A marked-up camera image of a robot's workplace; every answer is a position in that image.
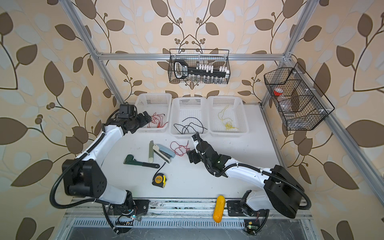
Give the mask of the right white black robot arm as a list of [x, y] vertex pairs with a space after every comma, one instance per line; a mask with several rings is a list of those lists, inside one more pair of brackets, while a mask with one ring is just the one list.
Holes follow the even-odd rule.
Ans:
[[248, 235], [256, 236], [262, 230], [272, 209], [284, 217], [294, 219], [298, 210], [309, 210], [312, 207], [304, 188], [284, 167], [254, 167], [230, 156], [218, 154], [199, 133], [192, 135], [192, 139], [195, 148], [187, 152], [191, 163], [203, 163], [206, 170], [216, 178], [235, 178], [259, 188], [259, 191], [246, 191], [235, 207], [240, 214], [256, 219], [261, 212], [265, 213], [261, 223], [245, 226]]

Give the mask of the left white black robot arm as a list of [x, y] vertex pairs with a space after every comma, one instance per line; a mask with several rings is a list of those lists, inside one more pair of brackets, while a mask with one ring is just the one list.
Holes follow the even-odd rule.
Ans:
[[[54, 183], [50, 192], [50, 203], [56, 209], [69, 209], [85, 203], [102, 205], [103, 214], [108, 225], [119, 235], [117, 228], [108, 216], [108, 206], [121, 206], [127, 209], [128, 216], [137, 213], [132, 193], [110, 185], [102, 171], [105, 158], [114, 145], [127, 133], [134, 134], [138, 129], [152, 121], [147, 112], [139, 113], [135, 105], [121, 104], [102, 124], [102, 130], [96, 140], [73, 160], [62, 164], [62, 174]], [[56, 191], [60, 184], [64, 185], [66, 195], [82, 197], [74, 204], [59, 204]]]

